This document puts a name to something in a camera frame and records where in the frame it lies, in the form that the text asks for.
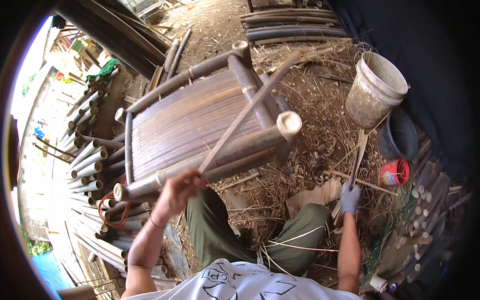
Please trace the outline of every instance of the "man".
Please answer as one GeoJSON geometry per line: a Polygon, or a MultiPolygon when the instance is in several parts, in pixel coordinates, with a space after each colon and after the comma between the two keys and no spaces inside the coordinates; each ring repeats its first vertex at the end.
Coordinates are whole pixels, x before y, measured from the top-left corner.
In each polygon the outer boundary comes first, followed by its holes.
{"type": "MultiPolygon", "coordinates": [[[[264,253],[246,249],[228,225],[227,209],[220,197],[206,188],[197,170],[170,178],[150,218],[133,241],[128,254],[125,299],[360,299],[360,244],[355,209],[360,189],[344,184],[340,203],[343,234],[338,253],[338,290],[302,278],[319,251],[271,243],[264,253]],[[190,239],[203,270],[170,290],[156,291],[150,277],[160,255],[168,220],[185,210],[190,239]]],[[[324,245],[328,210],[308,204],[286,222],[276,243],[320,249],[324,245]]]]}

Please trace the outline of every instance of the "red container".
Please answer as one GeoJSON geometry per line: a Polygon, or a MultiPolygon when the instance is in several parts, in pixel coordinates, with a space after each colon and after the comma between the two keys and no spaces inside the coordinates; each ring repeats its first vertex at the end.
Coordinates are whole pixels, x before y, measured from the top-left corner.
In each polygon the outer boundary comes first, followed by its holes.
{"type": "Polygon", "coordinates": [[[405,185],[410,176],[410,167],[403,158],[388,162],[380,169],[380,180],[386,185],[405,185]]]}

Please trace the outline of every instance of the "blue glove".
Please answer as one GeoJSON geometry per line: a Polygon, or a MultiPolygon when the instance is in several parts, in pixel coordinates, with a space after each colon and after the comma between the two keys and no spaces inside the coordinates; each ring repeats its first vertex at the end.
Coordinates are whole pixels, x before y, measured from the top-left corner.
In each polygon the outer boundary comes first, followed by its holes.
{"type": "Polygon", "coordinates": [[[360,200],[360,188],[358,185],[349,189],[349,182],[345,182],[342,186],[342,197],[340,197],[340,204],[342,205],[342,216],[345,212],[351,212],[356,215],[357,204],[360,200]]]}

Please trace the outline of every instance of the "green cloth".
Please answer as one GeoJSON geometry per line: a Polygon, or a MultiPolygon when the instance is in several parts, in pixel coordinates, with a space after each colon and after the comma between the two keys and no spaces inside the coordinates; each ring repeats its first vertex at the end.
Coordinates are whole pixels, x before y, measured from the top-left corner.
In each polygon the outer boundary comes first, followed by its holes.
{"type": "MultiPolygon", "coordinates": [[[[319,204],[307,204],[298,214],[288,220],[278,235],[276,242],[283,242],[317,227],[325,226],[329,220],[328,209],[319,204]]],[[[189,199],[185,211],[190,240],[195,255],[202,268],[207,267],[218,258],[229,262],[256,263],[255,252],[247,249],[237,239],[228,224],[228,212],[225,204],[212,189],[199,189],[197,199],[189,199]]],[[[288,242],[289,245],[305,248],[320,248],[325,244],[325,227],[319,228],[301,238],[288,242]]],[[[282,245],[267,247],[268,255],[284,270],[295,276],[302,276],[316,259],[319,251],[297,249],[282,245]]],[[[263,255],[264,264],[268,267],[268,259],[263,255]]],[[[270,270],[283,273],[274,263],[270,270]]]]}
{"type": "Polygon", "coordinates": [[[100,70],[100,72],[98,72],[97,75],[87,75],[87,81],[89,81],[91,78],[97,78],[99,75],[104,76],[104,75],[112,73],[113,67],[118,63],[119,62],[116,59],[110,59],[103,66],[103,68],[100,70]]]}

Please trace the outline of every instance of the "black bucket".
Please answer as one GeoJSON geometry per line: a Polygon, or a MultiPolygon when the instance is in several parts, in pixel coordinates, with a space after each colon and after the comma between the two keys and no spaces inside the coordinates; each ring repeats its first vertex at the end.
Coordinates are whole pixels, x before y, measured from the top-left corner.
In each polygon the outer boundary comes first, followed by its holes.
{"type": "Polygon", "coordinates": [[[419,143],[415,125],[400,109],[394,109],[377,137],[378,151],[388,160],[404,158],[411,161],[418,152],[419,143]]]}

